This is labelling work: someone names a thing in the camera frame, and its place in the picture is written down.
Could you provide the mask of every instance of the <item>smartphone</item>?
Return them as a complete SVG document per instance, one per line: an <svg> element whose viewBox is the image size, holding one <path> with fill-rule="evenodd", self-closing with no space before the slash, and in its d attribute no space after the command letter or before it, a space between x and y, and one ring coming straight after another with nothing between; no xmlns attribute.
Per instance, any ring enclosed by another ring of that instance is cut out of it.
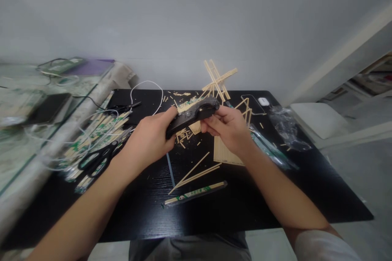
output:
<svg viewBox="0 0 392 261"><path fill-rule="evenodd" d="M70 104L72 95L70 93L49 95L29 118L23 126L52 124L66 104Z"/></svg>

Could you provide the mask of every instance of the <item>person's right hand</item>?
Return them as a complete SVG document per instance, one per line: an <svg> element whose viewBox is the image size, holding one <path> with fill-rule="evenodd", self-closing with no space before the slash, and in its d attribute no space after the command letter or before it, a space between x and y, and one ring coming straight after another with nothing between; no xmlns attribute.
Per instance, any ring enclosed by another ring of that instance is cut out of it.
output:
<svg viewBox="0 0 392 261"><path fill-rule="evenodd" d="M220 136L225 146L240 158L256 146L238 109L220 106L213 116L200 121L200 124L202 133Z"/></svg>

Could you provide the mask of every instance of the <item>scissors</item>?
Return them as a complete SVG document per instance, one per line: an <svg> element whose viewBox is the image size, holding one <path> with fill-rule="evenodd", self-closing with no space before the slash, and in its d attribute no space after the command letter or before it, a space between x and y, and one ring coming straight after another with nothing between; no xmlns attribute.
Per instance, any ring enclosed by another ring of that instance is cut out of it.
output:
<svg viewBox="0 0 392 261"><path fill-rule="evenodd" d="M125 141L131 134L130 129L116 141L100 150L87 154L83 160L78 164L78 169L83 172L87 171L85 177L76 186L75 192L78 194L84 193L87 188L97 179L109 166L111 159L116 156L125 144Z"/></svg>

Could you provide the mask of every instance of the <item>clear plastic bag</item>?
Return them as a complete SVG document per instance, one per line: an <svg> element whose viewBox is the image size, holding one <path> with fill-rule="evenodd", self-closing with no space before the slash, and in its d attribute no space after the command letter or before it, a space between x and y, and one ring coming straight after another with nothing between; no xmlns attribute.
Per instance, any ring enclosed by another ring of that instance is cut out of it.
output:
<svg viewBox="0 0 392 261"><path fill-rule="evenodd" d="M267 154L277 166L281 167L284 170L299 169L299 167L294 162L292 162L277 147L275 147L265 137L263 137L263 135L254 126L254 124L250 124L249 129L252 132L251 136L256 145L260 148L260 150Z"/></svg>
<svg viewBox="0 0 392 261"><path fill-rule="evenodd" d="M312 148L297 137L298 129L291 109L282 106L271 107L269 119L288 147L296 151L307 151Z"/></svg>

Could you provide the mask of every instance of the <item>t-shirt sleeve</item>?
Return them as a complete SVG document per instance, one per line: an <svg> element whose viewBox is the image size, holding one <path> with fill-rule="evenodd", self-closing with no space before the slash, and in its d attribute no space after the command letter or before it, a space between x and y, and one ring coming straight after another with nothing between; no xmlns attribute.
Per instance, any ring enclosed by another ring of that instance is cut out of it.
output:
<svg viewBox="0 0 392 261"><path fill-rule="evenodd" d="M308 230L300 233L294 249L298 261L361 260L344 240L321 230Z"/></svg>

